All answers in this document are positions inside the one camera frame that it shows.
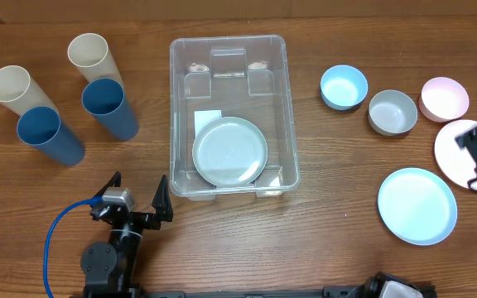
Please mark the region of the grey bowl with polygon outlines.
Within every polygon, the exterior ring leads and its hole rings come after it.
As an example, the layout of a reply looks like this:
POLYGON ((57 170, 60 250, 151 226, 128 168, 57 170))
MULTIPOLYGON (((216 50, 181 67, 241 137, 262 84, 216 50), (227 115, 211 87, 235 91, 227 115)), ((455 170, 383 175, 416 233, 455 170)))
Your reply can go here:
POLYGON ((372 97, 368 120, 375 132, 384 136, 397 136, 413 129, 418 120, 418 110, 408 95, 387 89, 372 97))

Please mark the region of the pink plate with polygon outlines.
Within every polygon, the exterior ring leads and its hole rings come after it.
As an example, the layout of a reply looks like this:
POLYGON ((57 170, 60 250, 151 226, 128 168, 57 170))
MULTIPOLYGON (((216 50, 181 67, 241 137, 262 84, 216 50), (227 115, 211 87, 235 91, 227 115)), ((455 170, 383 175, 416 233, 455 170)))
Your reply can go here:
POLYGON ((468 189, 468 181, 474 179, 475 161, 465 148, 459 148, 455 138, 477 127, 477 121, 461 119, 446 124, 436 135, 434 156, 445 176, 455 184, 468 189))

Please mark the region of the light blue bowl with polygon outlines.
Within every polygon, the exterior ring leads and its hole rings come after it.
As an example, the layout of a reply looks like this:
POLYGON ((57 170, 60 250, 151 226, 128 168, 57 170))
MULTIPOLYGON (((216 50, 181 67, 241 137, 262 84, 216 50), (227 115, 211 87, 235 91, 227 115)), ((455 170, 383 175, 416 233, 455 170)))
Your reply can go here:
POLYGON ((369 84, 365 75, 351 65, 332 66, 320 80, 320 93, 324 103, 338 111, 358 107, 368 91, 369 84))

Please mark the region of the light blue plate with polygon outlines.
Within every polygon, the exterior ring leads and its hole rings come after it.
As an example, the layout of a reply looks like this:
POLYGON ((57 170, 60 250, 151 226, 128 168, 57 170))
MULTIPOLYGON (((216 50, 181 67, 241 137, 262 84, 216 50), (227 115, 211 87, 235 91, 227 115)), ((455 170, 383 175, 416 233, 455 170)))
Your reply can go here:
POLYGON ((455 229, 458 209, 448 184, 421 168, 402 168, 384 179, 378 190, 378 212, 401 240, 431 246, 455 229))

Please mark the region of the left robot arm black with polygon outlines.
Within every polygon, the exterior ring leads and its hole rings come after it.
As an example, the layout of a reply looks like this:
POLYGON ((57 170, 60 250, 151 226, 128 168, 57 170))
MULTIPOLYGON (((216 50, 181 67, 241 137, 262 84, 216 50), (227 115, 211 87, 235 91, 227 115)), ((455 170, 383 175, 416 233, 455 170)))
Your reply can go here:
POLYGON ((133 273, 143 232, 158 230, 173 220, 168 179, 161 177, 152 200, 153 213, 136 212, 132 191, 121 186, 116 172, 96 194, 90 215, 111 225, 108 241, 96 242, 82 253, 84 297, 144 297, 143 286, 133 282, 133 273))

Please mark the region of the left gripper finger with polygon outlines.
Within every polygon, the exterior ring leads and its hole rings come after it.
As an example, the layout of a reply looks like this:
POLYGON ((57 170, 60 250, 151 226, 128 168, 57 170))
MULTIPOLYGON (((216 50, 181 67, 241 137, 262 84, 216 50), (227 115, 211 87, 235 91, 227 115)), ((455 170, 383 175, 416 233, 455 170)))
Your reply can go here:
POLYGON ((174 213, 171 206, 169 184, 166 175, 161 177, 152 201, 152 207, 155 209, 155 215, 159 221, 171 222, 173 220, 174 213))
POLYGON ((103 186, 95 195, 94 197, 102 197, 104 195, 104 193, 106 192, 106 190, 109 188, 109 187, 119 187, 121 185, 121 181, 122 181, 122 175, 119 171, 116 171, 112 178, 106 183, 105 186, 103 186))

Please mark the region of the grey plate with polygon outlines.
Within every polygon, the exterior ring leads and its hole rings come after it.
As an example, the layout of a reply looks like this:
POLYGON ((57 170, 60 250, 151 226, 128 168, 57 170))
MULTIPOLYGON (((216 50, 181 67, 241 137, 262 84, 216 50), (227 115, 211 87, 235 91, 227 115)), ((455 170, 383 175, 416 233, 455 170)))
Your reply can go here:
POLYGON ((262 131, 238 117, 207 124, 195 137, 192 159, 196 170, 218 188, 245 186, 263 172, 268 145, 262 131))

